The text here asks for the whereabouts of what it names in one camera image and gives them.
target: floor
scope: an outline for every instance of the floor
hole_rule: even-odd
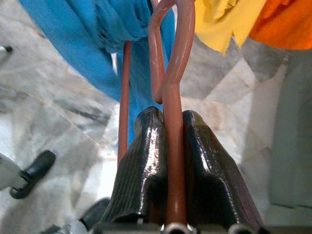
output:
[[[17,0],[0,0],[0,153],[26,167],[52,149],[53,170],[25,200],[0,192],[0,233],[63,225],[110,196],[117,170],[119,103],[57,53]],[[248,39],[227,56],[194,40],[181,82],[183,109],[201,114],[235,159],[265,220],[274,118],[288,55]]]

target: blue fabric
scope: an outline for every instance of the blue fabric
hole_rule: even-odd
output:
[[[140,111],[161,106],[152,100],[149,69],[149,0],[20,0],[64,59],[96,88],[120,100],[123,46],[131,43],[128,143]],[[174,14],[161,25],[167,66],[175,37]],[[117,52],[118,75],[111,54]]]

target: folded fabric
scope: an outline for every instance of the folded fabric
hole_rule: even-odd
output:
[[[91,84],[119,101],[123,46],[131,43],[128,142],[143,109],[157,105],[151,95],[148,22],[152,7],[146,0],[20,0],[64,59]],[[175,37],[170,11],[161,24],[167,65]],[[117,52],[117,75],[111,54]]]
[[[196,0],[195,33],[214,50],[226,53],[231,36],[241,46],[265,0]]]
[[[283,49],[311,49],[312,1],[267,0],[250,36]]]

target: copper hook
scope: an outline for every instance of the copper hook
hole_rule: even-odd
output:
[[[177,5],[177,28],[173,52],[165,72],[160,24],[167,12]],[[164,107],[164,123],[169,142],[168,200],[166,224],[187,224],[183,119],[179,83],[184,73],[194,38],[194,0],[162,0],[154,10],[149,22],[150,69],[152,96]]]
[[[127,152],[128,148],[128,117],[129,117],[129,80],[130,80],[131,42],[127,41],[123,48],[121,97],[119,108],[118,127],[118,154],[117,163]]]

